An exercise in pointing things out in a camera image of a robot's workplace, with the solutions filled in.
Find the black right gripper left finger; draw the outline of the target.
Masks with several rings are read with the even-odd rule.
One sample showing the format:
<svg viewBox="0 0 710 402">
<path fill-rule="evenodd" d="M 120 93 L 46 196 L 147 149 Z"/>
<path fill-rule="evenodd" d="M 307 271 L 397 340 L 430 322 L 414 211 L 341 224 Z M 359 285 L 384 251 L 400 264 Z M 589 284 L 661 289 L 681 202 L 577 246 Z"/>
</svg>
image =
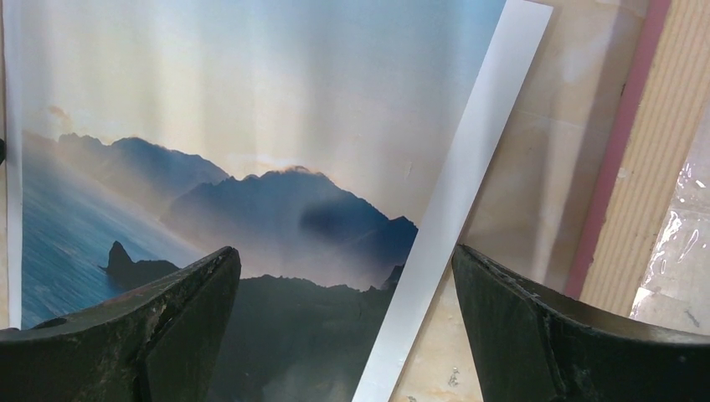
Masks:
<svg viewBox="0 0 710 402">
<path fill-rule="evenodd" d="M 98 305 L 2 330 L 2 400 L 205 400 L 240 269 L 224 247 Z"/>
</svg>

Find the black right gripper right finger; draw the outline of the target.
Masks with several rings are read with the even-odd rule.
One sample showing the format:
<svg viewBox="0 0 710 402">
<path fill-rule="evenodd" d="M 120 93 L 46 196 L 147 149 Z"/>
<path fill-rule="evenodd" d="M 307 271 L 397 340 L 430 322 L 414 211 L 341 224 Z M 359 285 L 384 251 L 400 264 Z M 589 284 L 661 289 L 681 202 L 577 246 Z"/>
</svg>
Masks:
<svg viewBox="0 0 710 402">
<path fill-rule="evenodd" d="M 467 245 L 451 266 L 484 400 L 708 400 L 708 336 L 592 307 Z"/>
</svg>

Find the seascape photo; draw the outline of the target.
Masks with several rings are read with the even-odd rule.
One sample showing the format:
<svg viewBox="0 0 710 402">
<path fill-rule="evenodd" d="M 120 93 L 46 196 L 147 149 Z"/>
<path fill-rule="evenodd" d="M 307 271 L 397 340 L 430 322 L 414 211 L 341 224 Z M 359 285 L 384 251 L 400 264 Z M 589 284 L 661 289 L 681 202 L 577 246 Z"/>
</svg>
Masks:
<svg viewBox="0 0 710 402">
<path fill-rule="evenodd" d="M 22 323 L 23 134 L 55 121 L 230 173 L 321 169 L 424 221 L 357 401 L 385 401 L 553 10 L 534 1 L 4 1 L 8 322 Z"/>
</svg>

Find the pink wooden picture frame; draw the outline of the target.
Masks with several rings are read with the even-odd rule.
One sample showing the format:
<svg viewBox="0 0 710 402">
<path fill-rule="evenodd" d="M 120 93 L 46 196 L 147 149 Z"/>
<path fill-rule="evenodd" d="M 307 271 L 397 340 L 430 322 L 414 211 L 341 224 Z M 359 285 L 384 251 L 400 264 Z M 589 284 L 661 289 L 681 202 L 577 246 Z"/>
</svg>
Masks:
<svg viewBox="0 0 710 402">
<path fill-rule="evenodd" d="M 709 332 L 709 4 L 651 1 L 565 291 Z"/>
</svg>

